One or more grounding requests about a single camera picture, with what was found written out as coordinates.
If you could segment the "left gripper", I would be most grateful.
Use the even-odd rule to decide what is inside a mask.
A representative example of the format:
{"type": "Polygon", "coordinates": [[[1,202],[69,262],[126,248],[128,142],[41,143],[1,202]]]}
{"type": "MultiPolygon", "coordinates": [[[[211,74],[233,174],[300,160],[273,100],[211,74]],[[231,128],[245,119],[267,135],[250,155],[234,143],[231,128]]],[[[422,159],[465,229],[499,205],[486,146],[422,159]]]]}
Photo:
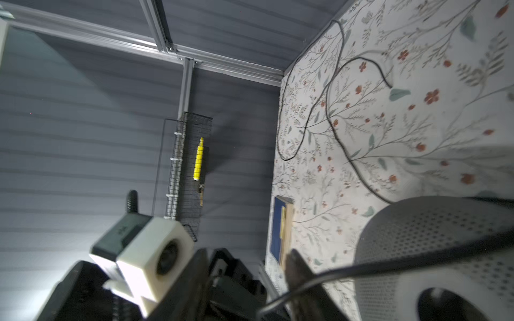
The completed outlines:
{"type": "MultiPolygon", "coordinates": [[[[197,320],[255,320],[267,299],[266,288],[246,274],[226,249],[208,263],[204,311],[197,320]]],[[[94,263],[79,261],[56,284],[37,320],[144,320],[139,307],[103,287],[107,275],[94,263]]]]}

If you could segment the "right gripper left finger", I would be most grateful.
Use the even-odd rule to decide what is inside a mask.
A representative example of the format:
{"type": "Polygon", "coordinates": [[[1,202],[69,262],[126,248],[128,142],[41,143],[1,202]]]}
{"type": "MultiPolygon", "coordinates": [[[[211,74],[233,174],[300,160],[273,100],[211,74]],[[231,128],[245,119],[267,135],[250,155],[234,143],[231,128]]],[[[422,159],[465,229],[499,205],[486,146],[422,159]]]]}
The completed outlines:
{"type": "Polygon", "coordinates": [[[208,277],[207,250],[200,249],[148,320],[197,320],[205,308],[202,300],[208,277]]]}

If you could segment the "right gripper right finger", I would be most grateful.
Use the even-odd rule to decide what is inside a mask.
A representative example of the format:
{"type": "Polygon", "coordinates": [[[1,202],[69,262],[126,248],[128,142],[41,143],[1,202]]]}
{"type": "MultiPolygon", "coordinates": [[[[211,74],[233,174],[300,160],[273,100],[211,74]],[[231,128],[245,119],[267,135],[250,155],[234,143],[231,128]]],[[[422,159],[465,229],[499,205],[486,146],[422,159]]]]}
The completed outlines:
{"type": "MultiPolygon", "coordinates": [[[[297,250],[291,250],[285,261],[285,278],[289,290],[292,292],[314,276],[301,254],[297,250]]],[[[292,320],[348,320],[321,285],[292,298],[289,308],[292,320]]]]}

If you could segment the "grey perforated cable spool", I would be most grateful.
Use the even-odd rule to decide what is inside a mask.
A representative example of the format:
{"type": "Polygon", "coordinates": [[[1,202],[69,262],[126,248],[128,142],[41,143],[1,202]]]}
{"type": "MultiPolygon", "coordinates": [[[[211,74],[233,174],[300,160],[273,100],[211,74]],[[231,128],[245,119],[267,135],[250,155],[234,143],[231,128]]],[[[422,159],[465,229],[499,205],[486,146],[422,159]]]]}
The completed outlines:
{"type": "Polygon", "coordinates": [[[513,202],[405,199],[375,214],[354,262],[362,320],[512,320],[513,202]]]}

